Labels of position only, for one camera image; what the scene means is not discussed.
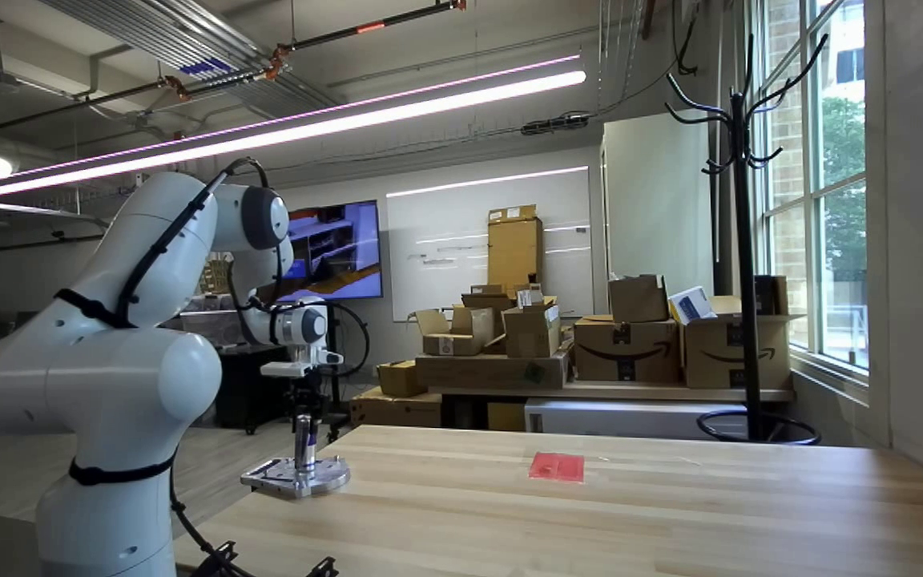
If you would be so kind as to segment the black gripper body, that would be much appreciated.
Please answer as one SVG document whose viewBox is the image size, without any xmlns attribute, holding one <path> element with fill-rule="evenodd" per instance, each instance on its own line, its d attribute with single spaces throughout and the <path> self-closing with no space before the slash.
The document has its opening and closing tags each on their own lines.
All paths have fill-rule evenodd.
<svg viewBox="0 0 923 577">
<path fill-rule="evenodd" d="M 289 382 L 289 407 L 316 418 L 322 410 L 320 376 Z"/>
</svg>

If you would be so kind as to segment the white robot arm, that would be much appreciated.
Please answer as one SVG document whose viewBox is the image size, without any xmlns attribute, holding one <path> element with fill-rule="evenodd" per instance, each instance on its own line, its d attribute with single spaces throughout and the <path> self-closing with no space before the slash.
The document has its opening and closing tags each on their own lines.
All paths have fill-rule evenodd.
<svg viewBox="0 0 923 577">
<path fill-rule="evenodd" d="M 152 174 L 115 213 L 81 275 L 0 340 L 0 432 L 66 432 L 66 471 L 37 498 L 40 577 L 177 577 L 174 457 L 222 385 L 222 357 L 170 320 L 211 254 L 266 275 L 289 208 L 266 186 Z"/>
</svg>

